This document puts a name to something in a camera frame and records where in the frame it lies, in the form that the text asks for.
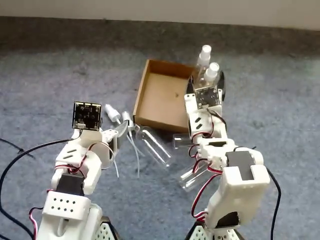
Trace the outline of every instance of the plastic bottle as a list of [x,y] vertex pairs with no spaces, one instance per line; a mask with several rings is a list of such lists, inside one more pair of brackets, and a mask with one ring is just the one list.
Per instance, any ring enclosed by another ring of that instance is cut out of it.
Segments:
[[210,64],[210,58],[211,58],[211,46],[209,45],[203,45],[202,50],[199,54],[196,66],[190,76],[193,82],[194,88],[200,88],[203,87],[205,84],[204,75],[209,67]]
[[216,86],[219,81],[219,64],[216,62],[210,63],[209,67],[205,70],[204,81],[205,86]]

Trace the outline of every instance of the cardboard box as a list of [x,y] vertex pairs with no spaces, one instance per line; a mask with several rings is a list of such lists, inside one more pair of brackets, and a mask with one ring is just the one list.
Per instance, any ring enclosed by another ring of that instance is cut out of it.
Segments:
[[136,98],[133,121],[174,133],[188,133],[185,92],[192,66],[147,60]]

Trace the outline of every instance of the circuit board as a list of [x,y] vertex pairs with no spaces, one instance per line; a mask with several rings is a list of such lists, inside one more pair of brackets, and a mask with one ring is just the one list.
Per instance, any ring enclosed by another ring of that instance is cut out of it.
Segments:
[[101,104],[75,101],[73,106],[73,129],[99,131]]
[[213,107],[221,104],[216,86],[198,88],[195,89],[194,93],[198,109],[202,109],[203,107]]

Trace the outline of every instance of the black wire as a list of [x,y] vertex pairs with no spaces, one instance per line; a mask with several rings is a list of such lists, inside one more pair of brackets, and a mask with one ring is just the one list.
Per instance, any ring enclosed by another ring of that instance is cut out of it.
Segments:
[[238,148],[245,148],[245,146],[236,146],[233,151],[235,152]]
[[11,240],[11,239],[9,239],[9,238],[7,238],[7,237],[5,237],[5,236],[1,235],[1,234],[0,234],[0,238],[2,238],[2,239],[4,239],[4,240]]
[[224,120],[224,118],[223,118],[222,116],[220,116],[216,111],[210,111],[210,110],[208,110],[208,112],[209,112],[211,115],[213,115],[213,116],[217,117],[218,119],[220,119],[221,122],[224,123],[225,131],[227,131],[227,122],[226,122],[226,120]]
[[273,218],[272,218],[272,224],[271,224],[271,232],[270,232],[270,239],[274,240],[274,231],[275,231],[276,218],[277,218],[277,213],[278,213],[280,200],[281,200],[281,188],[280,188],[280,185],[279,185],[277,179],[275,178],[273,173],[269,170],[269,168],[266,167],[266,170],[268,171],[270,177],[272,178],[272,180],[273,180],[273,182],[274,182],[274,184],[276,186],[276,189],[278,190],[278,198],[276,200],[276,205],[275,205]]
[[[18,145],[15,145],[14,143],[12,143],[12,142],[10,142],[10,141],[8,141],[8,140],[5,140],[5,139],[3,139],[3,138],[0,138],[0,142],[9,144],[10,146],[18,149],[18,150],[19,150],[18,154],[23,153],[23,152],[25,151],[23,148],[19,147]],[[29,153],[28,153],[27,155],[28,155],[29,157],[33,158],[33,159],[35,158],[33,155],[31,155],[31,154],[29,154]]]
[[76,138],[71,138],[71,139],[63,139],[63,140],[57,140],[57,141],[51,141],[51,142],[47,142],[47,143],[44,143],[44,144],[41,144],[41,145],[38,145],[38,146],[35,146],[33,148],[30,148],[24,152],[22,152],[21,154],[19,154],[18,156],[16,156],[10,163],[9,165],[4,169],[1,177],[0,177],[0,212],[6,217],[8,218],[9,220],[11,220],[12,222],[14,222],[15,224],[17,224],[18,226],[20,226],[21,228],[23,228],[23,230],[25,230],[28,235],[33,239],[34,235],[33,233],[23,224],[21,223],[19,220],[15,219],[13,216],[11,216],[9,213],[7,213],[3,207],[2,207],[2,202],[1,202],[1,193],[2,193],[2,187],[3,187],[3,184],[4,184],[4,180],[5,180],[5,177],[8,173],[8,171],[10,170],[10,168],[19,160],[21,159],[23,156],[27,155],[28,153],[34,151],[34,150],[37,150],[37,149],[40,149],[40,148],[44,148],[44,147],[47,147],[47,146],[51,146],[51,145],[54,145],[54,144],[62,144],[62,143],[66,143],[66,142],[69,142],[69,141],[72,141],[72,140],[75,140],[77,138],[79,138],[82,134],[82,131],[80,130],[79,132],[79,136],[76,137]]

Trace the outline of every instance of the white wall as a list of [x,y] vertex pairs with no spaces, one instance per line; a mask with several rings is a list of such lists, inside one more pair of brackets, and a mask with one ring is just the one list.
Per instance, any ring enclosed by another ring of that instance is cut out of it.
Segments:
[[0,16],[142,20],[320,30],[320,0],[0,0]]

